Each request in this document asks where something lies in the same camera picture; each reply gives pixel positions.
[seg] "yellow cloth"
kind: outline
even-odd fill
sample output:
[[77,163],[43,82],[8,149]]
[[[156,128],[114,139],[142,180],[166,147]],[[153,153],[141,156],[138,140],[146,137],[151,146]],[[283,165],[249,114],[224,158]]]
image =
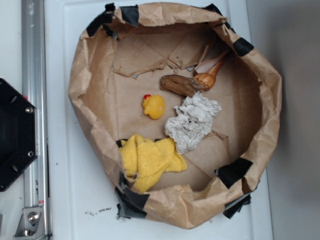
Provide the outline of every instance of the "yellow cloth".
[[127,177],[138,173],[134,186],[144,193],[155,185],[164,172],[180,172],[187,169],[187,163],[176,151],[172,138],[152,141],[139,134],[122,140],[120,147],[123,166]]

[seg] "yellow rubber duck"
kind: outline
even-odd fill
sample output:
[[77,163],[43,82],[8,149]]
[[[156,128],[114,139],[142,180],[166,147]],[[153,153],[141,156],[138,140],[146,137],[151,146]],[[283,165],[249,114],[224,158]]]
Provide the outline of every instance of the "yellow rubber duck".
[[161,118],[166,110],[165,100],[160,95],[144,95],[142,106],[144,114],[155,120]]

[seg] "crumpled brown paper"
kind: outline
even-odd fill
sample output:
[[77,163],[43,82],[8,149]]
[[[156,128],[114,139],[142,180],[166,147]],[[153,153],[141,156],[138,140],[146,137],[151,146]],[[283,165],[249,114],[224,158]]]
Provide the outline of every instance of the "crumpled brown paper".
[[[214,87],[203,92],[223,109],[215,118],[212,134],[184,155],[188,170],[164,173],[147,192],[143,208],[147,219],[190,229],[256,189],[278,140],[282,81],[257,49],[237,55],[234,43],[241,37],[216,12],[176,3],[143,4],[138,12],[135,27],[122,19],[120,9],[115,11],[107,26],[120,40],[108,36],[102,27],[91,37],[86,30],[82,33],[68,95],[106,174],[122,191],[119,178],[125,171],[116,141],[136,133],[149,139],[165,138],[164,125],[175,117],[173,106],[180,105],[183,97],[160,90],[160,78],[170,74],[193,77],[185,68],[210,56],[215,39],[225,42],[232,52]],[[137,79],[130,77],[137,74]],[[165,99],[167,110],[159,120],[143,114],[145,94]],[[214,171],[239,156],[253,165],[228,189]]]

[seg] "white cloth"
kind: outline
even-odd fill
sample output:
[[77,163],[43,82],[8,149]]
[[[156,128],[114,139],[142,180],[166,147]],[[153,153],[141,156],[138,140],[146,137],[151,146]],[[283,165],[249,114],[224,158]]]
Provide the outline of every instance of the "white cloth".
[[215,100],[196,92],[187,96],[181,106],[174,107],[177,117],[170,117],[164,132],[175,141],[180,154],[195,149],[205,135],[211,132],[214,117],[222,110]]

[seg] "cardboard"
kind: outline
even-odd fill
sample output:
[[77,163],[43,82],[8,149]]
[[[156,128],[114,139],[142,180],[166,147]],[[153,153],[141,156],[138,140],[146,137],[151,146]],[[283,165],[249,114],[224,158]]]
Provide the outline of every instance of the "cardboard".
[[[194,228],[256,189],[278,140],[281,76],[216,12],[176,3],[143,4],[135,9],[138,27],[126,23],[117,9],[112,23],[102,24],[92,36],[87,30],[82,33],[68,95],[119,196],[146,219]],[[194,72],[186,68],[225,49],[231,53],[215,85],[202,93],[222,107],[212,133],[183,155],[187,170],[166,172],[148,192],[135,194],[134,181],[121,178],[125,171],[116,141],[137,133],[152,140],[166,138],[165,123],[176,116],[173,107],[184,97],[160,90],[160,78],[171,74],[192,78]],[[141,103],[146,94],[165,99],[166,111],[160,119],[144,115]],[[215,170],[239,157],[253,164],[227,188]],[[139,196],[146,199],[142,205],[134,201]]]

